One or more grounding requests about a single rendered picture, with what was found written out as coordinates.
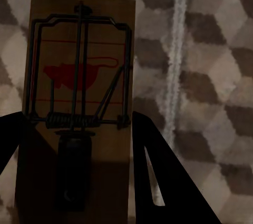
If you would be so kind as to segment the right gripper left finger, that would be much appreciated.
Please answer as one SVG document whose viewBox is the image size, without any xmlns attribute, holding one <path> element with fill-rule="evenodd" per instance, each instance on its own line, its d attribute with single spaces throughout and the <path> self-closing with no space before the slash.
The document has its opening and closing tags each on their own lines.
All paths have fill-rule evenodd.
<svg viewBox="0 0 253 224">
<path fill-rule="evenodd" d="M 22 140 L 23 112 L 0 117 L 0 174 Z"/>
</svg>

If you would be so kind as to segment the mousetrap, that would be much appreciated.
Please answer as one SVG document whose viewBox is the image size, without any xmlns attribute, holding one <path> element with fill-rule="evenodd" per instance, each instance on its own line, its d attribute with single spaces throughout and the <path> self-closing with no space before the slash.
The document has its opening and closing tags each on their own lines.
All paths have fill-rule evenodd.
<svg viewBox="0 0 253 224">
<path fill-rule="evenodd" d="M 13 224 L 128 224 L 136 0 L 31 0 Z"/>
</svg>

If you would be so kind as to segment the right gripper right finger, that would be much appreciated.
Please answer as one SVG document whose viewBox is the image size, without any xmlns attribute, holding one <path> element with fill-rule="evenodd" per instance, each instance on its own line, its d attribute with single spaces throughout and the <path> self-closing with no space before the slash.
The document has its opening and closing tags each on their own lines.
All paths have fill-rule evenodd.
<svg viewBox="0 0 253 224">
<path fill-rule="evenodd" d="M 136 224 L 221 224 L 152 120 L 137 111 L 132 139 Z M 153 203 L 144 146 L 166 206 Z"/>
</svg>

